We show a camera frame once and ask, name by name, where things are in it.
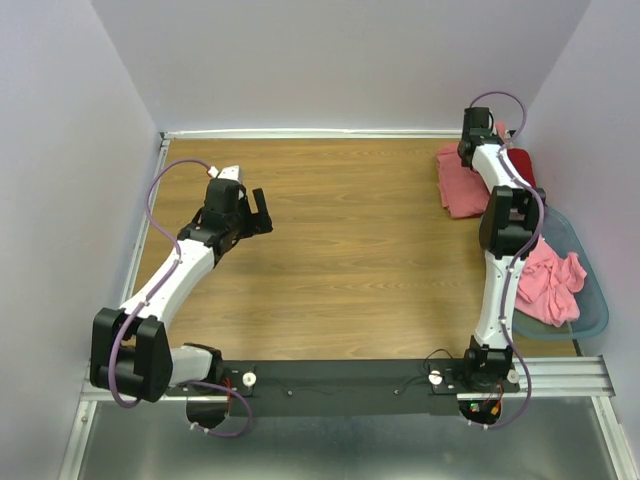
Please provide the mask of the salmon pink t-shirt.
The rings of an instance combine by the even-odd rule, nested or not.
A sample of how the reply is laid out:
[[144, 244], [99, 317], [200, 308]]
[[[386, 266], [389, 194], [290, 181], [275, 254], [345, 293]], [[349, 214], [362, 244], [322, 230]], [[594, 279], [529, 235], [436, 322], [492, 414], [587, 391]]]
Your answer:
[[436, 153], [438, 188], [442, 206], [452, 219], [481, 216], [489, 201], [489, 192], [481, 176], [461, 164], [457, 145], [449, 144]]

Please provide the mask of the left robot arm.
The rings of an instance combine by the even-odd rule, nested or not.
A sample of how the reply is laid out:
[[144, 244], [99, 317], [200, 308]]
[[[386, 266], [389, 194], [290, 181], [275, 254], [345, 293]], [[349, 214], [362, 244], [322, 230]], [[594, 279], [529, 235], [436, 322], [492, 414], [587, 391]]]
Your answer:
[[196, 285], [245, 238], [272, 231], [260, 189], [247, 197], [237, 166], [217, 172], [204, 204], [178, 234], [168, 258], [119, 308], [103, 308], [92, 326], [89, 381], [122, 405], [158, 401], [170, 387], [188, 383], [214, 393], [223, 376], [219, 350], [195, 343], [169, 345], [167, 330]]

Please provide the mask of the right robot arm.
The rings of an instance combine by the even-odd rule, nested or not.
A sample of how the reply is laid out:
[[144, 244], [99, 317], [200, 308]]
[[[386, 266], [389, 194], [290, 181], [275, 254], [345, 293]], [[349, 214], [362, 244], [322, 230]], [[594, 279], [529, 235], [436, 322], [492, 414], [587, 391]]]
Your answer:
[[459, 370], [464, 387], [480, 392], [507, 380], [512, 370], [518, 282], [540, 237], [545, 193], [512, 164], [487, 107], [464, 110], [457, 152], [489, 192], [479, 227], [486, 268], [481, 313]]

